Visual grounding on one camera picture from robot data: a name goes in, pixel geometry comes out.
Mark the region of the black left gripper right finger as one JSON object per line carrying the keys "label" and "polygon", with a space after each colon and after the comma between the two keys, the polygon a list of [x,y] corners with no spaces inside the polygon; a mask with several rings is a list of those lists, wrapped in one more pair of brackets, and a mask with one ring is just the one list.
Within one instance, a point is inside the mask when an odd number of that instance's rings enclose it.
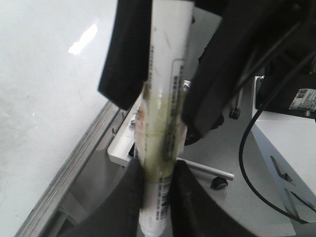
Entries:
{"label": "black left gripper right finger", "polygon": [[174,237],[252,236],[208,195],[182,160],[175,164],[169,198]]}

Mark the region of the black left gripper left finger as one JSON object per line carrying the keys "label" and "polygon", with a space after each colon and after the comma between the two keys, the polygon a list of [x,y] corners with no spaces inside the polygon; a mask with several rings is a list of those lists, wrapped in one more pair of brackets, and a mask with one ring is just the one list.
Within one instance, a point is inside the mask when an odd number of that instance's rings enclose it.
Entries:
{"label": "black left gripper left finger", "polygon": [[63,237],[135,237],[143,204],[144,171],[133,158],[124,176],[105,201],[91,215]]}

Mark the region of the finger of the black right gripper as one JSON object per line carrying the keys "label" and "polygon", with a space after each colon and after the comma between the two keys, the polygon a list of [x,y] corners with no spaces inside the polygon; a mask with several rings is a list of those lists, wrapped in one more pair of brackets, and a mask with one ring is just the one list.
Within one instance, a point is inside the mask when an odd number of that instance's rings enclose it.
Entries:
{"label": "finger of the black right gripper", "polygon": [[148,78],[151,0],[119,0],[98,91],[128,110]]}
{"label": "finger of the black right gripper", "polygon": [[216,124],[224,107],[255,70],[270,61],[289,38],[286,0],[204,1],[200,8],[221,22],[204,49],[186,95],[182,121],[201,138]]}

